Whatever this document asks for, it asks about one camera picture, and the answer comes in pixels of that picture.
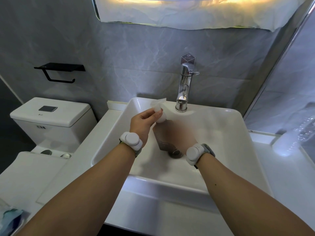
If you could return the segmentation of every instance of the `black metal hook bar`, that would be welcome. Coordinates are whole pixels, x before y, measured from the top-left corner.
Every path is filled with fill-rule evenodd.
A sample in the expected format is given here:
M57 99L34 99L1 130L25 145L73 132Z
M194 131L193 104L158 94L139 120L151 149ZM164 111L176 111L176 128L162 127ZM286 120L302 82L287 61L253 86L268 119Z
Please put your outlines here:
M34 67L34 69L41 69L49 81L60 82L60 83L69 83L69 84L74 83L75 79L73 79L72 81L51 79L46 70L67 71L67 72L72 72L74 70L85 71L84 66L81 64L62 64L62 63L47 63L41 67Z

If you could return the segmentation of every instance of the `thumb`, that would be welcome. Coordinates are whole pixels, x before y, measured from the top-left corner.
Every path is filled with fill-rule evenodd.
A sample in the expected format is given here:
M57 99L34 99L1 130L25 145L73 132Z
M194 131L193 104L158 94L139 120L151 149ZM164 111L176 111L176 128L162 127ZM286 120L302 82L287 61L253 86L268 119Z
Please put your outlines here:
M160 117L162 117L162 114L163 114L163 111L160 110L154 114L152 114L150 117L148 117L146 119L146 122L149 124L149 125L152 125L153 123L155 123Z

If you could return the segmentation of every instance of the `faucet base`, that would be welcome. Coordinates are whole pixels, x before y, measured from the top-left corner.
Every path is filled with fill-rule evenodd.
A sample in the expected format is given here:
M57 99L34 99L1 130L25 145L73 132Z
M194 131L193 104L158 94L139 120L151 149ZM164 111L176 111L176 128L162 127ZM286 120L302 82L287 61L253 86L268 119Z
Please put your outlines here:
M187 110L187 101L176 100L175 109L176 109L176 111L178 111L180 113L186 112L186 110Z

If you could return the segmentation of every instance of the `chrome faucet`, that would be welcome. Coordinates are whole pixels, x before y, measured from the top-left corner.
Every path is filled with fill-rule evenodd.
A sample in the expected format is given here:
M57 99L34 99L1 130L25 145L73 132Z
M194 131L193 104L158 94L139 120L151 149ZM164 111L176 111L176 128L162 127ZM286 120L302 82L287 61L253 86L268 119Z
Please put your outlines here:
M198 71L194 70L194 65L191 63L183 63L181 65L181 72L179 77L178 95L176 99L175 109L179 112L187 110L188 93L193 75L199 75Z

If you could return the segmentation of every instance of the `hand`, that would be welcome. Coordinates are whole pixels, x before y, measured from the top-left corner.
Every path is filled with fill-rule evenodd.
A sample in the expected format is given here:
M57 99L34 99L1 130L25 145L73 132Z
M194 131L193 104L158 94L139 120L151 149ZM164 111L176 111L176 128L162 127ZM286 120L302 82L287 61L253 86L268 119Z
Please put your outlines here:
M180 121L173 121L173 124L170 124L164 134L164 138L185 155L189 147L198 143L193 131Z
M129 132L138 134L139 138L143 142L142 147L144 147L148 141L150 127L162 116L162 114L163 109L158 112L154 112L154 109L150 108L132 117Z

